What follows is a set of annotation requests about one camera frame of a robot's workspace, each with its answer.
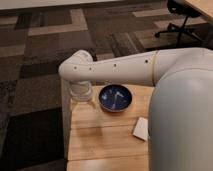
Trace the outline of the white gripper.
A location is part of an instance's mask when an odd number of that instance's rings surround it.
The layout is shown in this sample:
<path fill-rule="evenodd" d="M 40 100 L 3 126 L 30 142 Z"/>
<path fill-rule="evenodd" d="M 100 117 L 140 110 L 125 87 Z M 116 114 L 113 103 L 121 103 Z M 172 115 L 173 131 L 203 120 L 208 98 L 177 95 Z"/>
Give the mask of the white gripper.
<path fill-rule="evenodd" d="M 70 84 L 70 94 L 76 101 L 89 101 L 93 95 L 92 85 L 89 81 L 72 82 Z"/>

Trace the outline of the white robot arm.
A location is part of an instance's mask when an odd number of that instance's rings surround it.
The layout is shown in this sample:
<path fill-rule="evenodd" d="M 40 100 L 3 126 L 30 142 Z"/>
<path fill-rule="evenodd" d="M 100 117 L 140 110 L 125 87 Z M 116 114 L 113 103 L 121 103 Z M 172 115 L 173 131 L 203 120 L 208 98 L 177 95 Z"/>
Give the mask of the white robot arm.
<path fill-rule="evenodd" d="M 150 171 L 213 171 L 213 50 L 154 50 L 95 61 L 79 50 L 59 66 L 71 96 L 93 81 L 150 86 Z"/>

